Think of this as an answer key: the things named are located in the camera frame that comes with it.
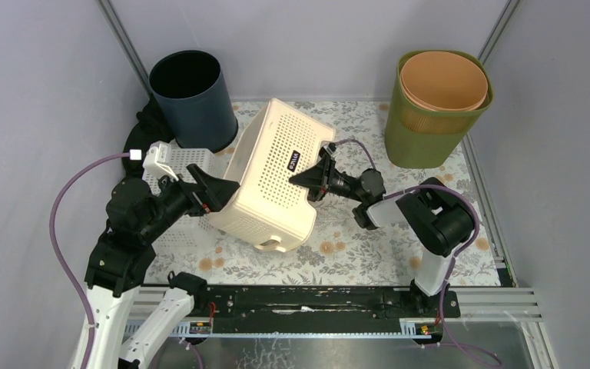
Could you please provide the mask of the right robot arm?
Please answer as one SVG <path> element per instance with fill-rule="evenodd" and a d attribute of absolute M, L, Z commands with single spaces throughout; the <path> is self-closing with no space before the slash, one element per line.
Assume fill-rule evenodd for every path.
<path fill-rule="evenodd" d="M 312 168 L 291 176 L 289 182 L 307 189 L 309 201 L 320 201 L 327 194 L 357 201 L 352 213 L 363 229 L 409 225 L 423 246 L 423 256 L 406 302 L 422 317 L 439 308 L 452 260 L 479 230 L 473 206 L 436 178 L 387 195 L 383 177 L 375 168 L 353 177 L 338 171 L 333 156 L 324 153 Z"/>

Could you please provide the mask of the orange bucket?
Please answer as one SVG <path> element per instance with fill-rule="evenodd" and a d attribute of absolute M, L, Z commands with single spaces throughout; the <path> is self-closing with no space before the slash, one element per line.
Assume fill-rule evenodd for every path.
<path fill-rule="evenodd" d="M 474 111 L 485 101 L 485 72 L 454 52 L 421 52 L 403 63 L 403 91 L 413 103 L 430 111 Z"/>

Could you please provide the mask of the white perforated basket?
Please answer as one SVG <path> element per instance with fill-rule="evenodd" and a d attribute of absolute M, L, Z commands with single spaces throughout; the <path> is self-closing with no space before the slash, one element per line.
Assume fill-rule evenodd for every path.
<path fill-rule="evenodd" d="M 195 182 L 187 170 L 189 164 L 196 164 L 209 175 L 221 176 L 222 167 L 218 158 L 204 148 L 179 148 L 171 144 L 167 155 L 163 159 L 173 172 L 187 182 Z M 176 221 L 154 243 L 157 254 L 167 254 L 170 251 L 186 251 L 198 247 L 213 246 L 217 238 L 217 231 L 205 218 L 192 218 L 187 215 Z"/>

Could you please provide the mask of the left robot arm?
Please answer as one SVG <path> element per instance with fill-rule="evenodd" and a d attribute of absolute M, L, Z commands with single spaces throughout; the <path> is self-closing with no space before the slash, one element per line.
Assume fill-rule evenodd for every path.
<path fill-rule="evenodd" d="M 160 304 L 123 339 L 132 304 L 156 257 L 153 243 L 185 216 L 221 211 L 240 187 L 195 164 L 187 170 L 191 182 L 165 175 L 158 195 L 140 178 L 114 187 L 106 205 L 106 229 L 88 260 L 81 290 L 85 323 L 71 368 L 146 368 L 183 317 L 207 308 L 207 282 L 186 272 L 173 274 Z"/>

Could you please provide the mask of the green mesh waste bin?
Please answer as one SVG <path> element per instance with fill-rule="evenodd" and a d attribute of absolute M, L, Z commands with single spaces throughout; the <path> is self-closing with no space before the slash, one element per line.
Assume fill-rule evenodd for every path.
<path fill-rule="evenodd" d="M 430 111 L 405 96 L 399 72 L 412 56 L 421 52 L 445 51 L 466 56 L 485 72 L 489 90 L 474 111 Z M 453 50 L 422 50 L 401 57 L 396 67 L 384 140 L 390 162 L 401 168 L 436 168 L 442 165 L 494 100 L 494 91 L 482 63 L 473 55 Z"/>

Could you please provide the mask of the cream perforated basket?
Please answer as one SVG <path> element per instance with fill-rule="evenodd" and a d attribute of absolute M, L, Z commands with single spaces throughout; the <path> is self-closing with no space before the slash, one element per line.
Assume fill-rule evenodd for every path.
<path fill-rule="evenodd" d="M 311 235 L 317 217 L 307 190 L 289 182 L 312 168 L 333 127 L 272 98 L 239 137 L 224 179 L 240 187 L 210 224 L 261 251 L 288 252 Z"/>

